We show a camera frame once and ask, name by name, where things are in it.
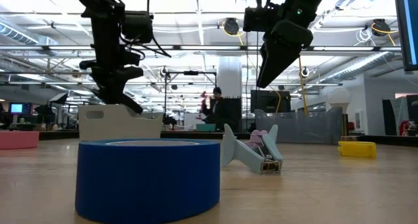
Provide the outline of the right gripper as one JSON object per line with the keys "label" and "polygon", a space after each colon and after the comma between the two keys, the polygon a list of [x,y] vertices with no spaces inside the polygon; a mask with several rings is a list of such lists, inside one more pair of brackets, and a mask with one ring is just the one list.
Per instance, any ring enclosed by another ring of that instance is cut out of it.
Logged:
{"label": "right gripper", "polygon": [[313,33],[306,27],[290,20],[270,23],[269,41],[260,48],[261,70],[257,79],[258,88],[266,88],[290,64],[300,56],[300,51],[313,41]]}

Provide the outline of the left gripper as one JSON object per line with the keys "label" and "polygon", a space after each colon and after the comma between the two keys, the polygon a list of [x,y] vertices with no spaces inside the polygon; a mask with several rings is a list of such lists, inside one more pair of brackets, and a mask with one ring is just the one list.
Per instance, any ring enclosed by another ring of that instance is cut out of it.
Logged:
{"label": "left gripper", "polygon": [[138,65],[141,56],[128,52],[125,46],[120,44],[121,30],[117,19],[91,17],[91,28],[95,59],[81,61],[80,68],[92,68],[90,76],[99,87],[93,89],[93,94],[105,104],[123,104],[133,112],[141,114],[143,108],[138,103],[122,90],[114,88],[124,86],[128,80],[144,75],[143,69],[139,67],[123,67]]}

